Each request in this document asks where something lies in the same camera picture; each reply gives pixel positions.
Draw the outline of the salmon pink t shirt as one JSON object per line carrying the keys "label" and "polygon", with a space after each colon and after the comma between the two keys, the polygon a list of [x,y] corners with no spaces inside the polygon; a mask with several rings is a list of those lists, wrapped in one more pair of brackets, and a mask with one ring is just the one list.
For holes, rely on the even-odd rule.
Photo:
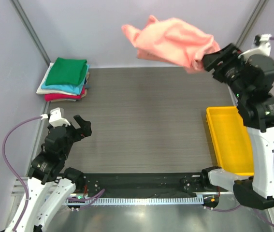
{"label": "salmon pink t shirt", "polygon": [[174,64],[188,73],[203,71],[203,56],[220,50],[213,35],[178,18],[159,21],[151,15],[143,29],[128,24],[121,29],[138,59]]}

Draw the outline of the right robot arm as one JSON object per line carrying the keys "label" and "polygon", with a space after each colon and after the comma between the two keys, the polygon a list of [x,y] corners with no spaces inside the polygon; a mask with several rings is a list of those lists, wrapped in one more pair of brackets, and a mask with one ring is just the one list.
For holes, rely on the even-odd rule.
{"label": "right robot arm", "polygon": [[274,60],[271,45],[242,52],[233,44],[204,55],[202,64],[213,78],[225,83],[237,99],[237,110],[252,145],[254,173],[240,176],[222,166],[202,170],[200,186],[232,192],[239,204],[265,210],[274,206]]}

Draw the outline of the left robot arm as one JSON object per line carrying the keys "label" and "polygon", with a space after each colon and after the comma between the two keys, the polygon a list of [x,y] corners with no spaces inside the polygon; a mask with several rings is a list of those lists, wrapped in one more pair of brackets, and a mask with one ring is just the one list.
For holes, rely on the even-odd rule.
{"label": "left robot arm", "polygon": [[40,153],[32,160],[28,180],[23,178],[9,163],[2,143],[2,156],[10,171],[24,189],[20,205],[5,231],[45,232],[61,205],[74,192],[80,193],[85,187],[84,173],[74,168],[65,169],[65,161],[72,145],[92,135],[91,122],[75,115],[79,128],[67,121],[60,112],[35,117],[49,121],[48,135]]}

